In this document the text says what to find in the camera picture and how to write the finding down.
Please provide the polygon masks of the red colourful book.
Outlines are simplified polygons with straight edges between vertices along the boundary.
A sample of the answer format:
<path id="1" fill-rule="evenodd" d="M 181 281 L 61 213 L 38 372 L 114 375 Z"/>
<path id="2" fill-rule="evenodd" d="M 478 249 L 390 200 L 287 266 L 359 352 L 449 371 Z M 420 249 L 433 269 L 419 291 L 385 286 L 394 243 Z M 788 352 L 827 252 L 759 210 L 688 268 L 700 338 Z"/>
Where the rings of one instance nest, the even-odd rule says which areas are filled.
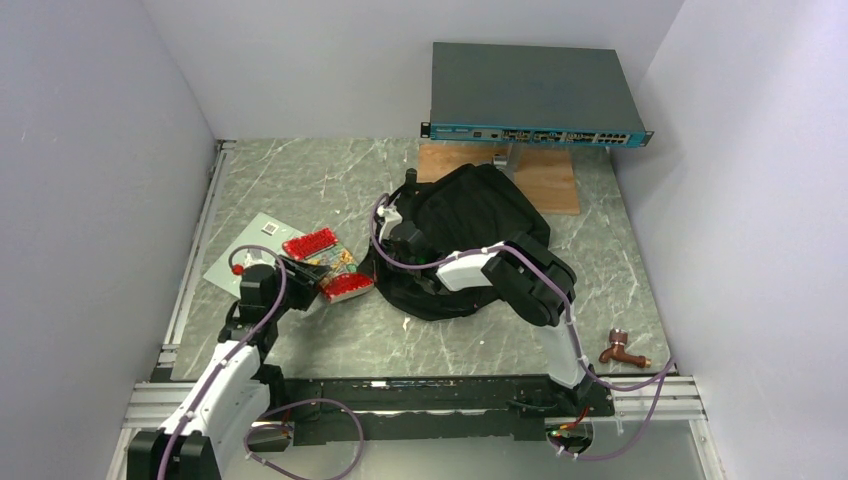
<path id="1" fill-rule="evenodd" d="M 353 254 L 330 228 L 286 240 L 282 248 L 294 260 L 328 268 L 319 285 L 330 304 L 358 297 L 374 288 L 374 281 L 358 271 Z"/>

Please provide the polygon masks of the black student backpack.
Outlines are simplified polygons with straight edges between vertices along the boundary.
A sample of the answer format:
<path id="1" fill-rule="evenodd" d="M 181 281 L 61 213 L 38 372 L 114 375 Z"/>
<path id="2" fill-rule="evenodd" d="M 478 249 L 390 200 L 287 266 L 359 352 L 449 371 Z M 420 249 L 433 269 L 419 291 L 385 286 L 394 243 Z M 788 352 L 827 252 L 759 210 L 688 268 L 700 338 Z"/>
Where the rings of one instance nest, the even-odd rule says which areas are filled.
<path id="1" fill-rule="evenodd" d="M 400 253 L 388 241 L 382 248 L 405 264 L 425 264 L 455 251 L 488 247 L 521 232 L 544 246 L 550 226 L 517 185 L 491 164 L 464 164 L 435 182 L 421 182 L 409 168 L 389 196 L 404 221 L 423 236 L 416 253 Z M 370 247 L 357 271 L 374 281 L 392 306 L 425 321 L 466 317 L 494 302 L 492 287 L 449 292 L 435 284 L 433 269 L 402 270 Z"/>

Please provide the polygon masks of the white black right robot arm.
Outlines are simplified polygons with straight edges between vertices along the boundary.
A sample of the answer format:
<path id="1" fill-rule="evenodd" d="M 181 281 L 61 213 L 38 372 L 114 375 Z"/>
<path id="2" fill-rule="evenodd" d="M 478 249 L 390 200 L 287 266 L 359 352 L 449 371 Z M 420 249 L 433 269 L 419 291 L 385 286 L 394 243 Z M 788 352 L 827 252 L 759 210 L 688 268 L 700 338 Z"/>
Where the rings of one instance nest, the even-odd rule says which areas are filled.
<path id="1" fill-rule="evenodd" d="M 372 247 L 400 271 L 434 278 L 434 293 L 459 294 L 490 289 L 527 323 L 539 328 L 548 375 L 555 384 L 551 401 L 557 411 L 574 415 L 590 399 L 594 371 L 575 327 L 576 274 L 561 259 L 526 234 L 488 247 L 456 251 L 427 264 L 405 264 L 390 256 L 376 236 Z"/>

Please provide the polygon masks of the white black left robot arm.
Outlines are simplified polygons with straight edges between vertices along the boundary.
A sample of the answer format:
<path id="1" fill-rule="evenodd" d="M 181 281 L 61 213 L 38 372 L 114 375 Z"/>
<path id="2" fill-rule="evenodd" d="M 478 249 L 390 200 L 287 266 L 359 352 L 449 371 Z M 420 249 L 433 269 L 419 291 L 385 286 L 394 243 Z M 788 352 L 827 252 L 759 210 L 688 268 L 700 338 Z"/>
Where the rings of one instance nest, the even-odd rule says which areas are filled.
<path id="1" fill-rule="evenodd" d="M 290 310 L 308 310 L 330 269 L 282 257 L 233 270 L 239 298 L 227 311 L 211 360 L 159 427 L 134 436 L 127 478 L 220 479 L 252 423 L 285 411 L 282 371 L 265 362 L 277 322 Z"/>

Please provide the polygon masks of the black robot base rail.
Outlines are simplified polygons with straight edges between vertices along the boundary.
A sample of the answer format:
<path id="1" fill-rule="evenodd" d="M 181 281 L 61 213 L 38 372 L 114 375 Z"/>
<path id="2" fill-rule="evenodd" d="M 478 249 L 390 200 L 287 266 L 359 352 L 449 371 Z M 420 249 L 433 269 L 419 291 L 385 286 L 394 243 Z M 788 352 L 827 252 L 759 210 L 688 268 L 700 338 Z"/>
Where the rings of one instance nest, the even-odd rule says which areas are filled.
<path id="1" fill-rule="evenodd" d="M 609 418 L 610 391 L 576 390 L 544 374 L 507 376 L 289 378 L 272 389 L 270 421 L 293 429 L 297 446 L 335 441 L 506 437 L 540 441 L 557 422 Z"/>

